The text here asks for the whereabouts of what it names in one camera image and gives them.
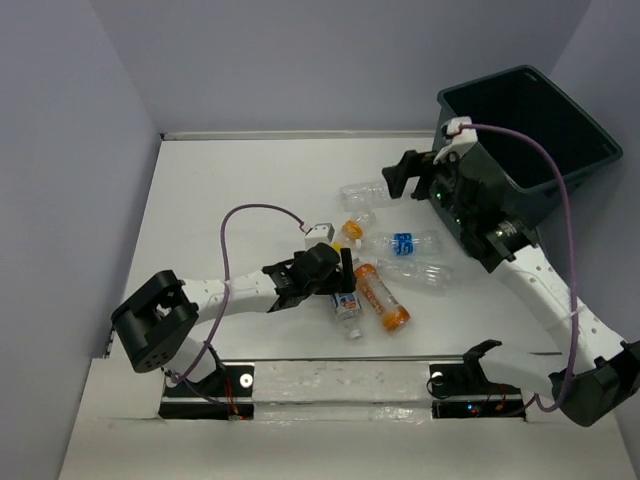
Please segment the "bottle white blue orange label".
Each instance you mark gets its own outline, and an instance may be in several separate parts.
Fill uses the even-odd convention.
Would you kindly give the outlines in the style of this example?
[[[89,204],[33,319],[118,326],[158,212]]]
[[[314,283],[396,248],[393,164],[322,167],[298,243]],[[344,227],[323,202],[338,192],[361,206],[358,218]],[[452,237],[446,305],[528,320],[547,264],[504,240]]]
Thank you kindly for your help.
[[[357,340],[362,337],[360,320],[362,306],[355,292],[334,293],[330,295],[334,315],[348,340]]]

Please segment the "orange juice bottle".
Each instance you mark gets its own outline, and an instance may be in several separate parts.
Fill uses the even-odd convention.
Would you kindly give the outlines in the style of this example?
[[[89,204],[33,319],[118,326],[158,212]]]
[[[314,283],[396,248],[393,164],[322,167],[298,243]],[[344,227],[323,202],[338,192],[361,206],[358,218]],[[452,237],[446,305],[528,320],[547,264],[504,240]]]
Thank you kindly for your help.
[[[388,333],[399,330],[410,320],[409,312],[391,293],[373,264],[356,260],[354,275],[357,289],[373,307]]]

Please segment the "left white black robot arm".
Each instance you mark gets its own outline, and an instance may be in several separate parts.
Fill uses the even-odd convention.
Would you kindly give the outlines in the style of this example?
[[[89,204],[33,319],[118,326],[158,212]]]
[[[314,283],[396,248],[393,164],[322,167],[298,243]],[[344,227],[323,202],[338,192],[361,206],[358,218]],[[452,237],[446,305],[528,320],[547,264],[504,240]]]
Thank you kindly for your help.
[[[228,383],[226,367],[210,341],[192,329],[244,313],[274,313],[309,297],[352,293],[356,279],[348,248],[319,243],[289,259],[230,280],[181,280],[154,274],[111,314],[112,326],[138,374],[162,370],[174,385],[211,396]]]

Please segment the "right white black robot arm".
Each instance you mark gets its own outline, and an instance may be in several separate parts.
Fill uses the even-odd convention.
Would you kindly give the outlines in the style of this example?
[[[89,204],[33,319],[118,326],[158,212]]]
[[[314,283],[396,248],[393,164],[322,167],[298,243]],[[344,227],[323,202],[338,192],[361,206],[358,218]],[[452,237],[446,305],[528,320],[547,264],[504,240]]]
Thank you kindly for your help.
[[[409,150],[382,175],[394,199],[416,179],[411,198],[430,201],[465,253],[522,301],[562,354],[487,339],[464,353],[444,386],[513,386],[550,399],[552,408],[589,427],[638,392],[639,345],[607,327],[550,265],[534,228],[560,203],[561,190],[554,180],[524,187],[521,171],[475,146],[461,157]]]

